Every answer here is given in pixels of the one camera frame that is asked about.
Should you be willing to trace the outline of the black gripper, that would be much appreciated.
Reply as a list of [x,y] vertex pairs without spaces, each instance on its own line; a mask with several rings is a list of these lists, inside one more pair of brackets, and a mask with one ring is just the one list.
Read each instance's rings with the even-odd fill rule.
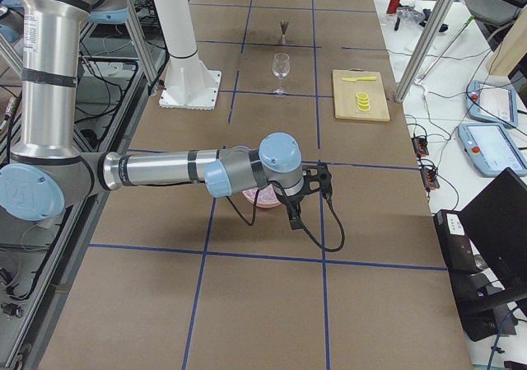
[[295,194],[283,195],[283,203],[300,209],[301,201],[315,193],[320,193],[329,207],[332,207],[332,175],[326,163],[319,162],[316,165],[304,165],[302,167],[302,185]]

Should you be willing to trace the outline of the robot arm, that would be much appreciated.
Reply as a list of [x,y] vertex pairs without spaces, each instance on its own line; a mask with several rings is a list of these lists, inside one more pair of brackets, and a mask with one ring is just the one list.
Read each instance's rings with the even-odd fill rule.
[[1,205],[40,221],[105,190],[205,184],[215,198],[272,186],[293,228],[308,195],[332,195],[328,167],[305,166],[296,140],[268,135],[255,150],[120,155],[73,144],[79,35],[84,21],[122,23],[128,0],[19,0],[24,8],[21,139],[1,169]]

